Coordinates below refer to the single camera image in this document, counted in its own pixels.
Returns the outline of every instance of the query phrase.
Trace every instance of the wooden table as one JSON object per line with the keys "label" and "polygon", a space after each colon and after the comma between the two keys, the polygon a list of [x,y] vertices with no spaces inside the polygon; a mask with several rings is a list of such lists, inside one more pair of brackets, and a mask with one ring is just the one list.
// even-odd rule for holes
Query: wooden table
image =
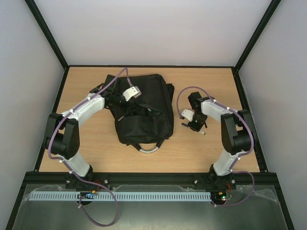
{"label": "wooden table", "polygon": [[[72,67],[69,70],[58,107],[62,113],[86,97],[95,86],[105,81],[107,74],[117,75],[122,68],[112,67]],[[231,69],[220,68],[129,68],[130,75],[161,74],[167,83],[175,87],[173,111],[175,113],[174,134],[161,148],[152,154],[138,152],[132,146],[119,142],[111,112],[104,109],[83,124],[80,129],[80,151],[84,159],[92,165],[94,172],[109,173],[201,173],[209,167],[222,152],[221,126],[208,118],[208,128],[202,135],[181,125],[182,120],[176,110],[178,93],[187,86],[202,87],[219,102],[241,109]],[[179,108],[190,109],[188,95],[197,90],[186,90],[179,100]],[[254,153],[235,165],[235,171],[259,172]],[[66,172],[59,161],[50,160],[45,152],[40,172]]]}

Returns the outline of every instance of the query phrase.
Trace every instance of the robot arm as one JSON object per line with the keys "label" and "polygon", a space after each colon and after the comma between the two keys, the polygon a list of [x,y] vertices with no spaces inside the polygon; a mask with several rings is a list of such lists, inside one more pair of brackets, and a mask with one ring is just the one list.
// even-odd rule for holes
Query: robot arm
{"label": "robot arm", "polygon": [[44,136],[44,147],[48,149],[51,141],[51,137],[56,130],[59,122],[69,113],[71,113],[67,119],[64,121],[60,129],[64,132],[57,131],[54,141],[51,146],[51,153],[63,158],[69,167],[76,172],[80,177],[87,177],[90,180],[92,174],[92,167],[83,159],[79,152],[80,147],[80,137],[79,128],[83,123],[89,119],[93,114],[102,110],[105,106],[109,104],[125,105],[129,103],[131,97],[138,97],[141,92],[137,87],[131,87],[127,89],[123,95],[104,93],[102,95],[95,93],[99,91],[98,88],[94,88],[87,95],[87,97],[82,100],[74,108],[65,111],[61,114],[52,113],[49,115],[47,120],[47,127]]}
{"label": "robot arm", "polygon": [[[199,92],[193,92],[188,97],[194,111],[184,110],[181,115],[189,120],[185,126],[193,131],[200,132],[203,125],[206,125],[207,116],[211,116],[221,123],[221,134],[223,150],[213,164],[217,176],[225,176],[231,173],[233,166],[240,159],[240,156],[250,149],[251,141],[244,125],[228,109],[223,108],[208,97],[202,98]],[[234,110],[247,123],[255,141],[258,141],[251,114],[248,110]]]}
{"label": "robot arm", "polygon": [[64,133],[58,132],[52,143],[51,153],[63,158],[79,176],[85,177],[90,170],[90,165],[83,159],[79,152],[80,137],[79,128],[83,123],[89,119],[94,113],[102,110],[105,107],[105,99],[101,95],[88,100],[94,93],[90,93],[83,101],[87,101],[78,109],[73,111],[70,109],[62,114],[52,113],[48,117],[47,127],[44,137],[45,148],[50,144],[51,136],[58,125],[59,121],[63,119],[69,112],[72,113],[64,122]]}

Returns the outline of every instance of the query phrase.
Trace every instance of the black bag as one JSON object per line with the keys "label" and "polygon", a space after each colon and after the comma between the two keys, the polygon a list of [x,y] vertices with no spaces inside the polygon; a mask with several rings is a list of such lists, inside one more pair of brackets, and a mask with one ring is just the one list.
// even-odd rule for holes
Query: black bag
{"label": "black bag", "polygon": [[[108,75],[105,84],[114,76]],[[121,143],[132,145],[142,152],[157,150],[165,139],[173,135],[174,114],[172,100],[174,86],[166,84],[159,74],[130,77],[142,94],[131,98],[127,106],[109,105],[115,119],[115,129]],[[130,88],[127,77],[118,78],[111,86],[113,93],[123,94]],[[143,150],[140,143],[156,143],[156,148]]]}

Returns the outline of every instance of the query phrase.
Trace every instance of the purple cable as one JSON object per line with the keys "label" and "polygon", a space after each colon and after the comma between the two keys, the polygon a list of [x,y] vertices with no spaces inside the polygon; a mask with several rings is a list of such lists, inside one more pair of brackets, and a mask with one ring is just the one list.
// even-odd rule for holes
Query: purple cable
{"label": "purple cable", "polygon": [[211,203],[215,206],[215,207],[230,207],[230,206],[235,206],[235,205],[239,205],[239,204],[242,204],[244,201],[246,201],[250,196],[251,194],[253,193],[254,191],[254,187],[255,187],[255,178],[253,176],[253,174],[251,174],[250,172],[248,171],[238,171],[238,172],[232,172],[234,174],[238,174],[238,173],[248,173],[251,177],[251,189],[250,189],[250,192],[249,194],[243,199],[243,200],[240,200],[239,202],[236,202],[234,204],[229,204],[229,205],[217,205],[215,204],[213,201],[211,201]]}
{"label": "purple cable", "polygon": [[82,181],[82,182],[84,182],[84,183],[87,183],[87,184],[93,184],[93,185],[99,186],[99,187],[101,187],[101,188],[107,190],[107,191],[112,195],[112,197],[113,197],[113,199],[114,199],[114,201],[115,201],[115,205],[116,205],[116,214],[115,214],[114,219],[113,219],[109,224],[100,224],[100,223],[96,222],[95,220],[93,220],[93,218],[91,218],[91,217],[89,216],[89,214],[85,211],[85,209],[83,208],[83,206],[82,206],[82,204],[81,204],[81,201],[82,201],[82,199],[84,198],[84,196],[80,197],[80,200],[79,200],[79,205],[80,205],[80,206],[79,206],[79,207],[82,209],[82,211],[86,214],[87,218],[88,218],[93,224],[95,224],[95,225],[97,225],[97,226],[99,226],[99,227],[109,227],[109,226],[113,225],[113,224],[117,221],[117,219],[118,219],[118,215],[119,215],[119,206],[118,206],[118,201],[116,200],[115,195],[112,193],[112,191],[111,191],[110,189],[108,189],[107,187],[103,186],[102,184],[98,184],[98,183],[95,183],[95,182],[91,182],[91,181],[87,181],[87,180],[82,179],[76,172],[74,172],[74,171],[72,170],[72,168],[71,168],[65,161],[63,161],[63,163],[64,163],[64,165],[65,165],[70,171],[72,171],[72,174],[73,174],[75,177],[77,177],[78,180],[80,180],[80,181]]}
{"label": "purple cable", "polygon": [[[116,75],[115,78],[113,78],[112,81],[110,81],[109,84],[107,84],[107,85],[106,85],[104,88],[102,88],[99,92],[97,92],[97,93],[94,94],[92,97],[90,97],[90,100],[94,99],[97,95],[99,95],[99,94],[102,93],[104,90],[106,90],[111,84],[113,84],[113,82],[115,82],[115,80],[116,80],[124,71],[126,71],[126,73],[127,73],[127,81],[128,81],[128,83],[129,83],[129,85],[132,86],[132,83],[131,83],[131,81],[130,81],[130,79],[129,79],[129,75],[128,75],[128,68],[123,68],[123,69],[118,73],[118,75]],[[84,105],[84,104],[87,103],[87,102],[88,102],[88,100],[86,100],[86,99],[83,100],[82,102],[80,102],[78,105],[76,105],[76,106],[72,109],[72,112],[76,111],[78,108],[80,108],[82,105]],[[53,132],[53,134],[52,134],[52,136],[51,136],[50,143],[49,143],[49,146],[48,146],[48,156],[49,156],[49,158],[52,159],[52,160],[60,160],[60,161],[63,161],[63,160],[64,160],[64,157],[52,157],[52,156],[51,156],[51,146],[52,146],[52,144],[53,144],[53,141],[54,141],[54,138],[55,138],[56,134],[58,133],[59,128],[60,128],[61,125],[64,123],[64,121],[72,114],[72,112],[69,112],[68,114],[66,114],[66,116],[63,117],[63,119],[59,122],[58,126],[55,128],[55,130],[54,130],[54,132]],[[74,171],[72,170],[72,168],[70,168],[70,166],[69,166],[66,162],[63,161],[63,163],[64,163],[64,165],[69,169],[69,171],[72,171],[72,173],[73,173],[80,181],[82,181],[82,182],[84,182],[84,183],[93,184],[93,185],[97,185],[97,186],[99,186],[99,187],[102,187],[103,189],[106,189],[106,190],[112,195],[112,197],[113,197],[113,199],[114,199],[114,201],[115,201],[115,204],[116,204],[116,215],[115,215],[114,219],[112,220],[112,222],[109,223],[109,224],[100,224],[100,223],[94,221],[94,220],[87,214],[87,212],[85,211],[85,209],[84,209],[82,206],[81,206],[81,208],[82,208],[82,210],[85,212],[85,214],[87,215],[88,219],[89,219],[92,223],[94,223],[95,225],[97,225],[97,226],[99,226],[99,227],[108,227],[108,226],[111,226],[112,224],[114,224],[114,223],[116,222],[116,220],[117,220],[117,218],[118,218],[118,214],[119,214],[118,202],[117,202],[117,200],[116,200],[114,194],[113,194],[107,187],[105,187],[105,186],[103,186],[103,185],[101,185],[101,184],[97,184],[97,183],[90,182],[90,181],[86,181],[86,180],[82,179],[76,172],[74,172]]]}

